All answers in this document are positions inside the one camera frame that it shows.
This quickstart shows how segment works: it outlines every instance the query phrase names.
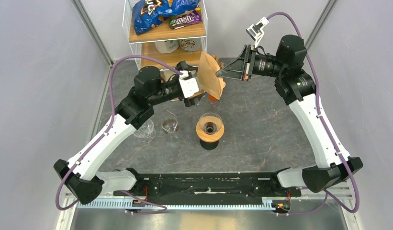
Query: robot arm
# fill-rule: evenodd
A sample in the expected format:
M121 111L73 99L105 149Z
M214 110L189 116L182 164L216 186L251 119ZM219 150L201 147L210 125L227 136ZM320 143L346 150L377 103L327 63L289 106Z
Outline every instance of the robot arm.
M168 82L161 82L160 71L155 67L144 67L135 77L135 86L127 97L116 107L112 127L106 132L110 121L75 156L68 161L58 160L54 168L63 178L75 164L76 167L66 181L66 186L82 204L90 203L101 192L130 190L137 181L137 173L128 169L119 172L98 172L101 164L126 138L132 135L153 114L153 106L175 98L185 102L185 106L198 103L200 97L191 98L199 92L197 80L192 76L193 67L181 62L177 66L182 75L175 75ZM104 137L78 161L100 136Z
M332 141L319 116L322 116L330 133L338 143L340 154L353 174L362 168L361 159L350 157L349 152L338 140L319 102L322 113L316 110L316 85L303 69L307 50L303 39L286 35L281 39L275 56L257 53L257 42L264 35L265 18L247 28L247 33L256 41L255 45L245 45L241 55L230 65L217 72L217 76L248 81L252 74L275 78L275 88L301 123L312 146L316 165L307 168L286 169L277 174L279 185L307 187L312 192L320 192L348 179L348 173L335 150Z

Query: clear glass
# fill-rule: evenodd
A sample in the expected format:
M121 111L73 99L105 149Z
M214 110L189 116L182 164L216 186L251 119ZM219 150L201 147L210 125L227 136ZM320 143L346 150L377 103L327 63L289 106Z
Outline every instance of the clear glass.
M156 137L154 122L148 119L138 130L134 132L134 136L141 142L151 142Z

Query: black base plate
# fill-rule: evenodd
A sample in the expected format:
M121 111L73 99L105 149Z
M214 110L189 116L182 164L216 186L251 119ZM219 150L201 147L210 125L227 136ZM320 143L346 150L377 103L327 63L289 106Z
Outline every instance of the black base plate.
M262 197L286 197L289 188L277 188L278 172L142 174L130 192L164 205L259 205ZM295 187L291 196L301 196ZM125 194L115 191L115 196Z

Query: white mug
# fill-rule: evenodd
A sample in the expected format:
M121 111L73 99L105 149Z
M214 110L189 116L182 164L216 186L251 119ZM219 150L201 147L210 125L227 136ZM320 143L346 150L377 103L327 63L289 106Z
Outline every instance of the white mug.
M156 42L156 48L161 54L169 54L179 47L178 40Z
M194 38L194 39L181 39L180 40L180 47L187 51L187 52L192 52L199 50L201 48L202 42L200 38Z

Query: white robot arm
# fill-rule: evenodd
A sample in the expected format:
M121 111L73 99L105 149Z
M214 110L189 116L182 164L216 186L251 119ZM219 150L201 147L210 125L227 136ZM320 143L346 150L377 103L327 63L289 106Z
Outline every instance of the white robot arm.
M54 169L61 178L65 177L68 170L73 169L65 184L81 203L91 202L100 193L130 190L134 186L138 176L134 170L99 172L98 169L126 138L153 115L154 105L174 98L183 100L186 106L198 103L200 96L191 98L200 91L197 80L191 74L195 69L185 62L179 63L177 68L181 69L182 74L176 75L169 82L161 82L159 69L142 68L135 77L135 86L129 95L116 107L113 124L111 117L100 132L75 156L68 161L58 160L55 163ZM98 143L79 161L82 154L95 141Z

